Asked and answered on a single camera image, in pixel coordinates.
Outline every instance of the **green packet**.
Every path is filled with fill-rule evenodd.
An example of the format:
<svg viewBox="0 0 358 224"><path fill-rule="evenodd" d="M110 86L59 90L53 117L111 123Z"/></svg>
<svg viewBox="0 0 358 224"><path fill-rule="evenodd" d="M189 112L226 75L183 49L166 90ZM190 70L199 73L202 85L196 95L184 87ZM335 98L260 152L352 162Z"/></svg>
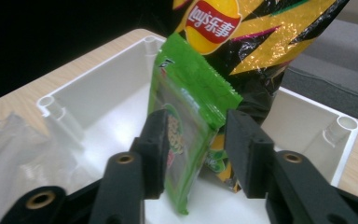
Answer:
<svg viewBox="0 0 358 224"><path fill-rule="evenodd" d="M241 97L187 42L173 34L154 63L148 112L169 111L170 152L165 189L175 209L188 214L187 196L207 150Z"/></svg>

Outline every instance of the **brass insert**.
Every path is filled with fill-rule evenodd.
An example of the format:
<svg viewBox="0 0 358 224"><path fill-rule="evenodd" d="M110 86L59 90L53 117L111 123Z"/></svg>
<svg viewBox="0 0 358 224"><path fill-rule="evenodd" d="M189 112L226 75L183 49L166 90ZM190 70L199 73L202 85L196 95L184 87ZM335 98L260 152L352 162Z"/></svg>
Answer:
<svg viewBox="0 0 358 224"><path fill-rule="evenodd" d="M117 159L117 162L121 163L121 164L130 163L132 161L133 161L133 156L131 156L131 155L124 155Z"/></svg>
<svg viewBox="0 0 358 224"><path fill-rule="evenodd" d="M292 163L301 163L302 162L302 158L295 154L286 153L283 155L283 157L285 160L290 161Z"/></svg>
<svg viewBox="0 0 358 224"><path fill-rule="evenodd" d="M50 203L55 199L55 194L51 190L43 191L32 196L26 203L28 209L39 209Z"/></svg>

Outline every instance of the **white plastic bin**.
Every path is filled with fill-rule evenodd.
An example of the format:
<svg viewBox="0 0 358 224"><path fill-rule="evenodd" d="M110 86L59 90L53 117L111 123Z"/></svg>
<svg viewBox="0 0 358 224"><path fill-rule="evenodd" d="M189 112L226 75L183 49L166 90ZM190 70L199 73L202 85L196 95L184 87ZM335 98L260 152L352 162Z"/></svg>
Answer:
<svg viewBox="0 0 358 224"><path fill-rule="evenodd" d="M146 37L37 103L50 133L96 178L108 158L127 151L144 126L151 69L163 41ZM284 88L262 128L277 150L308 153L315 160L314 155L325 155L333 164L321 172L334 186L358 134L355 119ZM321 147L326 143L321 137L331 137L328 132L341 133L333 150L331 145ZM318 149L310 153L310 148ZM188 210L188 216L175 214L163 194L158 201L146 202L146 223L269 223L265 200L232 193L208 172L201 172L195 182Z"/></svg>

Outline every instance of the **lay's logo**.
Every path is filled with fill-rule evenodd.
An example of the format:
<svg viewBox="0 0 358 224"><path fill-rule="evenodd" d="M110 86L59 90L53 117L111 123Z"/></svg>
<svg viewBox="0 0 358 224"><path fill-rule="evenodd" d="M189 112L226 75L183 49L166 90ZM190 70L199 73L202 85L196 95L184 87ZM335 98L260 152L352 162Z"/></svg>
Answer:
<svg viewBox="0 0 358 224"><path fill-rule="evenodd" d="M235 0L231 2L238 8ZM240 22L241 15L238 10L234 15L227 15L216 10L207 1L199 1L188 13L186 38L196 51L208 54L226 42Z"/></svg>

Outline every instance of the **lay's chip bag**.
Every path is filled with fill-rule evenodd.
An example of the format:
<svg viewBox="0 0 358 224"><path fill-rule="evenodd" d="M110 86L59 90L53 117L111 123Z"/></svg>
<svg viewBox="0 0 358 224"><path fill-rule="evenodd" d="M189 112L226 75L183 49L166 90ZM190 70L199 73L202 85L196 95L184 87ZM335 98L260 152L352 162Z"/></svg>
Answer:
<svg viewBox="0 0 358 224"><path fill-rule="evenodd" d="M348 2L173 0L172 26L242 96L237 109L261 124L288 64ZM215 139L219 142L213 146L220 146L224 136ZM229 161L217 157L224 155L219 150L223 149L211 149L207 164L237 191Z"/></svg>

